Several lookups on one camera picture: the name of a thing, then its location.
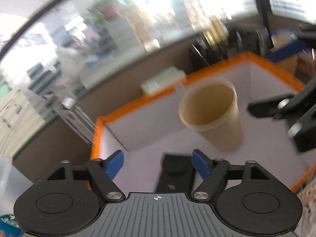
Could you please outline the frosted glass desk partition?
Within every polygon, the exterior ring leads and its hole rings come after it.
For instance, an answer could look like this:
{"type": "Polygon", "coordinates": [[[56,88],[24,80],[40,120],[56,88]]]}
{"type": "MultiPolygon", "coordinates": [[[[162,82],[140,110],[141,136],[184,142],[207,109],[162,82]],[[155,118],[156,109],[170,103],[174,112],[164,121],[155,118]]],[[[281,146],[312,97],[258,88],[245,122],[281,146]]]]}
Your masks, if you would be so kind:
{"type": "Polygon", "coordinates": [[[130,67],[190,73],[202,31],[255,18],[259,0],[1,0],[1,156],[130,67]]]}

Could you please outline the orange cardboard box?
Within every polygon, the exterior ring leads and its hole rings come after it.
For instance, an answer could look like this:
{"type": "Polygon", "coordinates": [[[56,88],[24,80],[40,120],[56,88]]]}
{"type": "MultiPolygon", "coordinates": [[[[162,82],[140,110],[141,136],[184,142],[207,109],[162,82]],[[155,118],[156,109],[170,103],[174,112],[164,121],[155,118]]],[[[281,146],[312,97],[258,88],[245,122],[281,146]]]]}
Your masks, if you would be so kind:
{"type": "Polygon", "coordinates": [[[315,151],[298,152],[285,121],[257,119],[246,107],[302,89],[287,71],[246,52],[98,117],[91,158],[123,150],[125,163],[115,183],[125,193],[153,191],[163,155],[190,155],[195,149],[232,164],[257,161],[296,187],[315,169],[315,151]]]}

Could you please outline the clear Starbucks plastic cup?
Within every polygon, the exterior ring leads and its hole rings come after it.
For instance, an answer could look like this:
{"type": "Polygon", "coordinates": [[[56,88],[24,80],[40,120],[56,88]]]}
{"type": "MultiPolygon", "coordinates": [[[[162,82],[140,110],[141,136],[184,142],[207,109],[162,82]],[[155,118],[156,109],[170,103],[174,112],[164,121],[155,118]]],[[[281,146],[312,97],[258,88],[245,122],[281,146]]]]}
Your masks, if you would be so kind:
{"type": "Polygon", "coordinates": [[[13,214],[17,198],[33,183],[12,165],[11,157],[2,157],[0,162],[0,210],[1,216],[13,214]]]}

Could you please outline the small white product carton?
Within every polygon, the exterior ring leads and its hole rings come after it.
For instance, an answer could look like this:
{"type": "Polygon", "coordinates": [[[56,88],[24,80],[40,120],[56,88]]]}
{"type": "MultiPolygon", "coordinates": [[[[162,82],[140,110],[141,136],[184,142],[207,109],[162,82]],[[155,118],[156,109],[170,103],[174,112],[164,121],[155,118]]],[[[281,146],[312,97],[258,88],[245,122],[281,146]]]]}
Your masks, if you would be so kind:
{"type": "Polygon", "coordinates": [[[93,143],[95,122],[88,116],[80,103],[70,97],[54,102],[53,112],[64,121],[90,147],[93,143]]]}

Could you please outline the black leather pouch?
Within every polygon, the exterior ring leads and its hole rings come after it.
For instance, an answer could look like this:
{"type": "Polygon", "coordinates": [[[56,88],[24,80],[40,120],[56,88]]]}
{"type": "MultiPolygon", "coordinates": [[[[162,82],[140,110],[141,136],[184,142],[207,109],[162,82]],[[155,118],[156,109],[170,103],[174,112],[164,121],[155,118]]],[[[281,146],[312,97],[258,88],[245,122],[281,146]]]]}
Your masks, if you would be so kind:
{"type": "Polygon", "coordinates": [[[155,187],[156,193],[185,193],[189,196],[193,189],[196,170],[192,157],[165,154],[161,173],[155,187]]]}

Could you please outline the tan paper cup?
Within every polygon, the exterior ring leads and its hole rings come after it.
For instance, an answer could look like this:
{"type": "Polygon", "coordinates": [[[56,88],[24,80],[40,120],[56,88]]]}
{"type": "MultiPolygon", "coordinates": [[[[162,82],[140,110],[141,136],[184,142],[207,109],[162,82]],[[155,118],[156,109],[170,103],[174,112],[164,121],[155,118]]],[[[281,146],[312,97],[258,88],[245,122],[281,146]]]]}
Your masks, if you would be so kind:
{"type": "Polygon", "coordinates": [[[243,143],[243,131],[234,85],[225,78],[203,80],[181,98],[182,123],[221,151],[235,151],[243,143]]]}

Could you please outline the green white flat boxes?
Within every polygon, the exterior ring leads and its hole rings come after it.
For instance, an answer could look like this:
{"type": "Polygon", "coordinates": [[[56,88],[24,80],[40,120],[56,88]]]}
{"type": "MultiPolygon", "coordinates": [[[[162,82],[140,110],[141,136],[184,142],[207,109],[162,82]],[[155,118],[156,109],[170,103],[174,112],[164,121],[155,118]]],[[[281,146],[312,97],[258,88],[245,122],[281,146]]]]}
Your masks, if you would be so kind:
{"type": "Polygon", "coordinates": [[[140,87],[144,95],[152,96],[186,78],[186,73],[171,66],[144,81],[140,87]]]}

